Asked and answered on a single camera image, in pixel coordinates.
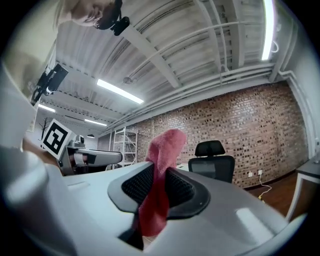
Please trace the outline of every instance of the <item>person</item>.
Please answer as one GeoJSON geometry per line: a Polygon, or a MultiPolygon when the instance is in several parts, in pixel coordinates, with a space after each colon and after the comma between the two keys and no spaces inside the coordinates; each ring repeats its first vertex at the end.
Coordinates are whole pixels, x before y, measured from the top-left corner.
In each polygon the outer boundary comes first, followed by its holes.
{"type": "MultiPolygon", "coordinates": [[[[17,26],[1,57],[3,67],[29,101],[43,72],[56,64],[58,27],[72,21],[80,26],[100,30],[110,28],[118,19],[121,0],[42,0],[17,26]]],[[[33,132],[36,116],[28,131],[33,132]]],[[[31,151],[42,161],[58,166],[45,150],[23,139],[22,149],[31,151]]]]}

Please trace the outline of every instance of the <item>metal shelving rack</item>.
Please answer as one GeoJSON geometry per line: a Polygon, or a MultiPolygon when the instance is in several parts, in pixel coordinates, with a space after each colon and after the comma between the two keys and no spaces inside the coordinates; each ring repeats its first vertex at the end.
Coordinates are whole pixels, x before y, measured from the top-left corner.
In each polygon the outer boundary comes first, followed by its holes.
{"type": "Polygon", "coordinates": [[[122,161],[117,163],[122,167],[137,163],[137,141],[138,131],[130,130],[124,127],[120,131],[114,132],[113,151],[122,153],[122,161]]]}

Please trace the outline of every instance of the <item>black mesh office chair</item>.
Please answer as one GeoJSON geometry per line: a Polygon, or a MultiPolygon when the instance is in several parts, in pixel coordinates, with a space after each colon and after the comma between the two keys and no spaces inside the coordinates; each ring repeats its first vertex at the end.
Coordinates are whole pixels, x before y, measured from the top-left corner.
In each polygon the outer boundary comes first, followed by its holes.
{"type": "Polygon", "coordinates": [[[189,160],[189,171],[231,183],[235,170],[235,159],[230,155],[223,155],[225,153],[219,140],[201,142],[195,149],[195,156],[200,158],[189,160]]]}

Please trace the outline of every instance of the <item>office chair headrest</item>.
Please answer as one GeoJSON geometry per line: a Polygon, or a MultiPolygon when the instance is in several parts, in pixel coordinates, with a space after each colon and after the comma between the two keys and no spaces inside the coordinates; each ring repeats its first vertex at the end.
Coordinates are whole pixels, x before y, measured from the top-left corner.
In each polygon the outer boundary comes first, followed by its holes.
{"type": "Polygon", "coordinates": [[[201,142],[195,148],[196,157],[212,157],[225,153],[226,151],[219,140],[201,142]]]}

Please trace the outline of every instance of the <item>ceiling light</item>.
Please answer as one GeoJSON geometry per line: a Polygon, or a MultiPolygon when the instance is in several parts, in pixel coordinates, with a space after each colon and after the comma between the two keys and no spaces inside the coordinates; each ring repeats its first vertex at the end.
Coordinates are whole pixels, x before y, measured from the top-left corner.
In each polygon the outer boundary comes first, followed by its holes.
{"type": "Polygon", "coordinates": [[[39,106],[39,108],[51,111],[53,113],[56,112],[56,110],[54,110],[53,108],[50,108],[50,107],[47,107],[47,106],[44,106],[44,105],[41,105],[41,104],[39,104],[38,106],[39,106]]]}
{"type": "Polygon", "coordinates": [[[261,59],[266,61],[270,57],[271,46],[274,37],[275,30],[275,10],[273,0],[263,0],[264,5],[264,23],[265,23],[265,34],[264,34],[264,45],[261,59]]]}
{"type": "Polygon", "coordinates": [[[122,89],[120,89],[120,88],[118,88],[118,87],[116,87],[116,86],[114,86],[114,85],[112,85],[112,84],[110,84],[110,83],[108,83],[108,82],[106,82],[106,81],[103,81],[103,80],[101,80],[101,79],[98,79],[98,81],[96,82],[96,84],[97,84],[98,86],[101,86],[101,87],[103,87],[103,88],[105,88],[105,89],[108,89],[108,90],[110,90],[110,91],[112,91],[112,92],[114,92],[114,93],[116,93],[116,94],[119,94],[119,95],[121,95],[121,96],[123,96],[123,97],[126,97],[126,98],[128,98],[129,100],[132,100],[132,101],[134,101],[134,102],[136,102],[136,103],[141,104],[141,103],[144,102],[142,99],[140,99],[140,98],[138,98],[138,97],[136,97],[136,96],[133,96],[133,95],[130,94],[129,92],[126,92],[125,90],[122,90],[122,89]]]}
{"type": "Polygon", "coordinates": [[[104,124],[104,123],[95,122],[95,121],[91,121],[91,120],[88,120],[88,119],[84,119],[84,121],[89,122],[89,123],[93,123],[93,124],[96,124],[96,125],[100,125],[100,126],[107,126],[107,125],[104,124]]]}

